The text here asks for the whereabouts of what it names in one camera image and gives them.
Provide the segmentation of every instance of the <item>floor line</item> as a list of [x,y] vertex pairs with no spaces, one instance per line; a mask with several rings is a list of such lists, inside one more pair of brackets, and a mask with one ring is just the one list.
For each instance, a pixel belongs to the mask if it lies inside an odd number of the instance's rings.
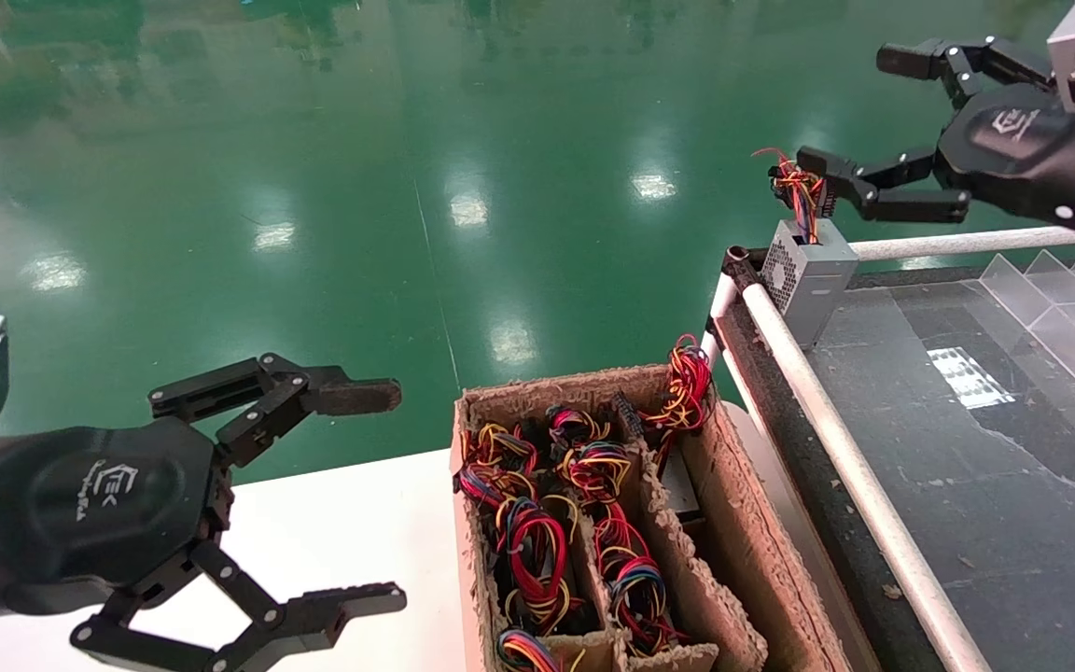
[[434,247],[430,246],[430,227],[426,225],[426,210],[421,209],[421,190],[417,188],[414,178],[414,196],[417,197],[417,214],[421,217],[421,234],[426,238],[426,254],[430,257],[430,275],[434,276],[434,294],[439,297],[439,315],[442,315],[442,332],[447,337],[447,351],[450,353],[450,370],[456,374],[456,388],[462,390],[459,382],[459,364],[456,362],[456,347],[450,342],[450,328],[447,325],[447,310],[442,304],[442,289],[439,287],[439,268],[434,263]]

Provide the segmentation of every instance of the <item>white pipe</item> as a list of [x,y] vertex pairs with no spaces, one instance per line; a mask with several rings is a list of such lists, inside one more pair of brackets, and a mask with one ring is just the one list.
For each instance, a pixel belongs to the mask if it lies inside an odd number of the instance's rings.
[[769,445],[774,445],[774,442],[769,438],[769,431],[765,429],[765,421],[760,416],[758,403],[754,401],[754,396],[749,392],[749,384],[741,375],[741,370],[737,369],[737,360],[735,360],[735,357],[729,351],[725,351],[725,363],[729,364],[729,373],[732,375],[732,382],[737,384],[737,392],[741,392],[741,399],[746,402],[746,413],[752,418],[754,426],[760,431],[762,439],[765,439]]
[[[720,273],[720,280],[716,284],[716,294],[712,296],[712,310],[708,311],[707,315],[711,315],[713,319],[719,319],[721,315],[729,312],[729,306],[732,305],[735,298],[737,298],[737,284],[725,273]],[[716,341],[716,337],[704,332],[703,339],[700,339],[699,347],[707,356],[707,364],[712,370],[716,370],[716,360],[717,357],[720,357],[720,344]],[[749,396],[744,391],[742,395],[749,399]]]
[[823,451],[831,458],[832,467],[836,468],[842,484],[852,497],[852,503],[865,519],[870,533],[899,580],[899,586],[907,596],[931,645],[935,647],[940,660],[944,661],[944,668],[948,672],[988,671],[990,668],[985,656],[970,637],[957,610],[951,607],[951,601],[948,601],[935,574],[931,573],[923,554],[882,489],[874,469],[861,454],[828,392],[816,378],[816,372],[811,369],[803,351],[799,349],[774,302],[765,294],[765,288],[756,284],[747,286],[742,298],[780,367],[782,375],[788,381],[790,390],[794,391],[819,442],[823,444]]
[[1075,230],[1063,226],[1034,229],[983,230],[978,233],[897,238],[892,241],[849,243],[862,262],[936,255],[966,255],[970,252],[1018,251],[1022,247],[1075,245]]

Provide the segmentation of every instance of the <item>ventilation grille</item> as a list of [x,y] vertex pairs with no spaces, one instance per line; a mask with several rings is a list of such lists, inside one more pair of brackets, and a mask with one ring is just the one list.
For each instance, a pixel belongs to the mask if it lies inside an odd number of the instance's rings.
[[774,305],[777,310],[785,311],[786,303],[790,302],[790,295],[794,294],[794,286],[799,284],[799,269],[782,241],[774,241],[769,246],[765,263],[762,264],[762,280],[769,286]]

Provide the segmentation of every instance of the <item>white pipe railing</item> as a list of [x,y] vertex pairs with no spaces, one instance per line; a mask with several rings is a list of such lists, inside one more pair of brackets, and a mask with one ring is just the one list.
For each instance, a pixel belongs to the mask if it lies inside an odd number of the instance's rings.
[[937,255],[968,255],[972,252],[1019,251],[1022,247],[1075,245],[1075,230],[1063,226],[1034,229],[983,230],[978,233],[897,238],[891,241],[849,243],[862,262]]

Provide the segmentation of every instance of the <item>yellow wire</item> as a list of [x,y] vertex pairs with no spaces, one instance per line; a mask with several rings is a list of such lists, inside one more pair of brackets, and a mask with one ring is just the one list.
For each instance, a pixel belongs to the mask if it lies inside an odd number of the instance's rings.
[[575,662],[571,663],[571,672],[575,672],[575,669],[579,667],[579,661],[584,659],[584,656],[586,654],[588,654],[588,649],[584,649],[584,650],[579,652],[579,655],[577,655],[576,658],[575,658]]
[[549,494],[546,495],[545,498],[541,499],[541,501],[546,500],[562,500],[563,502],[567,502],[567,506],[570,510],[568,511],[568,515],[571,516],[571,537],[575,537],[575,531],[579,524],[579,506],[576,505],[575,502],[572,502],[569,498],[564,498],[562,495]]

